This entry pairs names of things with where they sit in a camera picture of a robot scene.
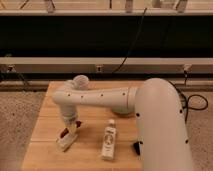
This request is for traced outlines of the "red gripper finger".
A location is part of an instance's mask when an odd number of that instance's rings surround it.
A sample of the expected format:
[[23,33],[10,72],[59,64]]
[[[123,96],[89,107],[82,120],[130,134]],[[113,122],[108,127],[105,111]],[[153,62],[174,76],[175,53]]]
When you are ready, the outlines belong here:
[[60,138],[63,138],[68,133],[67,130],[64,130],[60,133]]
[[76,121],[76,126],[79,128],[81,126],[82,122],[81,121]]

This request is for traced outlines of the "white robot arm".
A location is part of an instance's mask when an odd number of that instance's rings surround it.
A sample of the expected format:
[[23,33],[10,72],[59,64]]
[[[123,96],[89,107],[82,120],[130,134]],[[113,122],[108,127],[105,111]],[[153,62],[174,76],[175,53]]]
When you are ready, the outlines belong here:
[[68,80],[53,94],[66,126],[78,105],[127,108],[135,113],[142,171],[194,171],[181,100],[167,80],[151,78],[138,87],[79,90]]

